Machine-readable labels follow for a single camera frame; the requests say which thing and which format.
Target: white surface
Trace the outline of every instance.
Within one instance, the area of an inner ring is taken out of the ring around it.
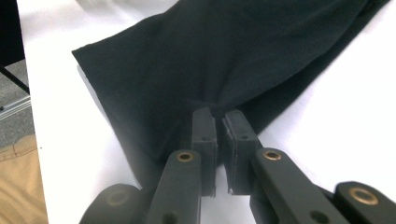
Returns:
[[[176,0],[18,0],[49,223],[78,223],[104,188],[136,184],[71,50],[114,35]],[[396,4],[366,29],[260,138],[332,190],[357,180],[396,201]],[[248,197],[203,199],[202,223],[254,223]]]

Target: black plastic part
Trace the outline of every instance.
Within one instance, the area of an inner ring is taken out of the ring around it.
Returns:
[[[192,114],[191,149],[201,155],[202,196],[214,197],[216,195],[218,138],[216,123],[208,108],[196,110]]]
[[[258,181],[254,182],[249,204],[256,224],[279,223],[274,207],[271,205]]]
[[[201,215],[201,157],[172,153],[152,200],[146,224],[198,224]]]
[[[319,186],[317,186],[317,188],[320,190],[320,192],[322,192],[322,194],[327,198],[327,200],[329,200],[332,203],[333,193]]]
[[[337,185],[333,204],[351,223],[396,223],[396,204],[378,190],[358,182]]]
[[[232,195],[249,195],[255,178],[249,161],[257,149],[262,148],[262,144],[239,110],[227,113],[223,125],[227,143],[222,149],[222,156],[229,192]]]
[[[348,223],[282,151],[260,149],[252,160],[252,166],[279,223]]]
[[[134,175],[140,186],[142,186],[143,189],[156,188],[163,173],[164,164],[155,162],[149,154],[142,149],[143,147],[136,143],[135,139],[140,136],[139,134],[128,133],[122,125],[123,122],[117,120],[114,114],[110,112],[109,108],[103,105],[103,109],[106,111],[111,126],[120,141],[126,159],[131,165],[131,169],[134,171]]]
[[[113,185],[103,190],[82,217],[80,224],[141,224],[150,202],[150,193],[134,186]]]

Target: black fabric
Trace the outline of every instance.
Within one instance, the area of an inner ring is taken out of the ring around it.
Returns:
[[[221,117],[242,106],[262,128],[386,2],[180,0],[73,54],[116,132],[128,136],[121,143],[141,180],[134,153],[166,159],[198,108]]]
[[[0,64],[8,66],[24,59],[20,16],[16,0],[0,3]]]

